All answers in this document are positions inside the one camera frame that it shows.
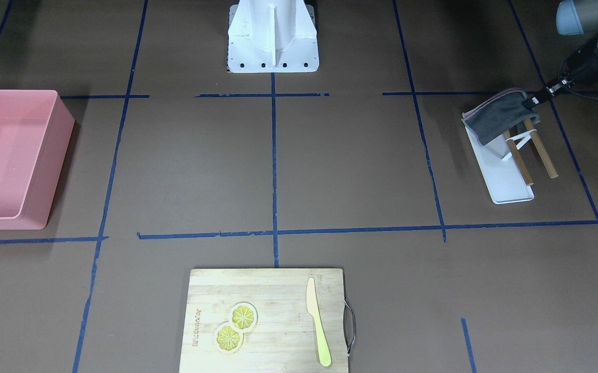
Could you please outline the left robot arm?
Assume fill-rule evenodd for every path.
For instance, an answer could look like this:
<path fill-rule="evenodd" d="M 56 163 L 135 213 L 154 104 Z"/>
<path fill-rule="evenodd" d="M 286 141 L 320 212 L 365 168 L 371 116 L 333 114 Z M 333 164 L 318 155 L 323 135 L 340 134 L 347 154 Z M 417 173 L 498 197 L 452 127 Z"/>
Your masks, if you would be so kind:
<path fill-rule="evenodd" d="M 598 101 L 597 96 L 573 89 L 575 85 L 598 83 L 598 1 L 562 1 L 556 16 L 560 35 L 573 36 L 593 33 L 592 38 L 578 46 L 561 62 L 557 77 L 546 83 L 532 97 L 524 100 L 523 107 L 533 109 L 557 95 L 568 93 Z"/>

